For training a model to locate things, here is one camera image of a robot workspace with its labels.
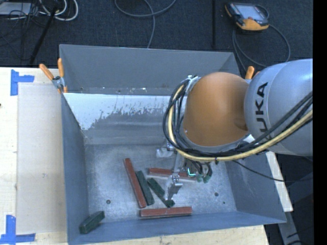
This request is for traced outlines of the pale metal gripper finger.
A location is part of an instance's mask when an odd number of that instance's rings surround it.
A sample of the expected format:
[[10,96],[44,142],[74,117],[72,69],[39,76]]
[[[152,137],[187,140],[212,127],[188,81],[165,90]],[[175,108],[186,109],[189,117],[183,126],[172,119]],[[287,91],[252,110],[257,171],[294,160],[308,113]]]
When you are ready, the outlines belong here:
[[179,176],[171,175],[167,180],[167,200],[172,200],[175,194],[178,194],[179,190],[183,186]]
[[158,148],[156,150],[156,158],[170,158],[174,155],[176,155],[177,151],[172,148],[172,149],[167,149],[167,148]]

